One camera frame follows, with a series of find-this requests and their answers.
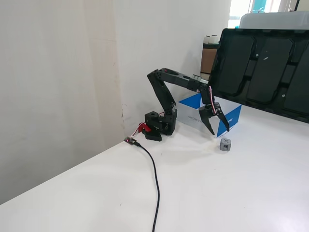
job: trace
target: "red wire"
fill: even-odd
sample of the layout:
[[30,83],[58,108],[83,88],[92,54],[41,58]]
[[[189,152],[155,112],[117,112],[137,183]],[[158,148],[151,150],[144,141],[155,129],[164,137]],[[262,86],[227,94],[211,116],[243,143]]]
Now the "red wire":
[[140,128],[140,126],[141,125],[143,125],[144,124],[144,122],[141,122],[140,124],[139,124],[139,126],[136,128],[136,130],[134,131],[134,133],[131,135],[131,136],[134,136],[135,135],[135,133],[137,132],[137,130]]
[[212,89],[211,89],[211,86],[209,86],[209,92],[211,94],[211,105],[212,105],[212,109],[213,109],[213,114],[215,115],[216,114],[216,110],[214,109],[214,105],[213,105],[213,101],[212,101]]

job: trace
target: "small gray cube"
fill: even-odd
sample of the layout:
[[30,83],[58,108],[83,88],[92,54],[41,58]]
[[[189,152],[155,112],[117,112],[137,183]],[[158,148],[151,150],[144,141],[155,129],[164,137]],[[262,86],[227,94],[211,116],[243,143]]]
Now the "small gray cube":
[[221,139],[220,150],[229,151],[231,149],[231,140],[230,139]]

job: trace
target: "black cable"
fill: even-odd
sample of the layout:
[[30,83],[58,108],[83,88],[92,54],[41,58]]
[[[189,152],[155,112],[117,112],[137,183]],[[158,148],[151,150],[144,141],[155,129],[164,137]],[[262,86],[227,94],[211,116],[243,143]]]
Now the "black cable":
[[138,143],[135,139],[133,139],[132,137],[126,137],[125,138],[125,142],[130,144],[130,145],[135,145],[135,146],[138,146],[138,147],[142,148],[145,152],[147,152],[147,154],[151,158],[151,161],[153,162],[153,165],[154,165],[154,175],[155,175],[154,176],[155,177],[155,184],[156,184],[156,189],[158,191],[158,201],[156,203],[156,210],[155,210],[155,215],[154,215],[154,224],[153,224],[153,230],[152,230],[152,232],[155,232],[156,218],[158,216],[159,204],[160,204],[160,188],[159,188],[158,177],[156,175],[155,162],[154,162],[153,157],[150,155],[149,151],[147,151],[147,149],[145,147],[143,147],[142,145],[140,145],[140,143]]
[[299,5],[299,0],[297,0],[294,11],[297,11]]
[[142,148],[145,152],[147,152],[147,154],[150,156],[151,158],[151,161],[153,162],[153,165],[154,165],[154,177],[155,177],[155,184],[156,184],[156,188],[157,188],[157,191],[158,191],[158,201],[156,203],[156,210],[155,210],[155,215],[154,215],[154,224],[153,224],[153,230],[152,232],[155,232],[155,224],[156,224],[156,218],[158,216],[158,211],[159,211],[159,204],[160,204],[160,188],[159,188],[159,183],[158,183],[158,177],[156,176],[156,168],[155,168],[155,162],[154,162],[154,159],[153,157],[150,155],[149,151],[147,151],[146,148],[144,148],[142,145],[137,145],[139,146],[140,148]]

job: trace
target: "white box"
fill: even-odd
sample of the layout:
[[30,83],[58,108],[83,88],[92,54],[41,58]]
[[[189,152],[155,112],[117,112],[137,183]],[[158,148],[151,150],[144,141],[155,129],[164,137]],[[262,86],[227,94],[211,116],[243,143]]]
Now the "white box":
[[[222,98],[215,98],[215,101],[218,102],[221,106],[223,113],[230,125],[230,128],[238,123],[241,104],[230,102],[228,100]],[[198,109],[204,106],[202,103],[202,98],[200,93],[193,95],[189,98],[183,99],[177,104],[177,120],[187,124],[201,132],[211,134],[211,132],[207,129],[204,123],[201,121]],[[209,119],[211,123],[211,127],[215,132],[215,136],[219,137],[226,132],[225,125],[223,122],[217,117],[213,116]]]

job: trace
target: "red component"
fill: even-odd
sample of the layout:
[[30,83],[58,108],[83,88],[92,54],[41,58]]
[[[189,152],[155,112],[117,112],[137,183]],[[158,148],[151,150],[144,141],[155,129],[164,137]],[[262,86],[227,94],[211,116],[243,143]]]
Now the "red component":
[[151,129],[146,125],[146,123],[143,123],[143,124],[140,125],[140,127],[139,127],[139,133],[140,133],[143,129],[145,129],[146,132],[150,132],[150,131],[151,131]]

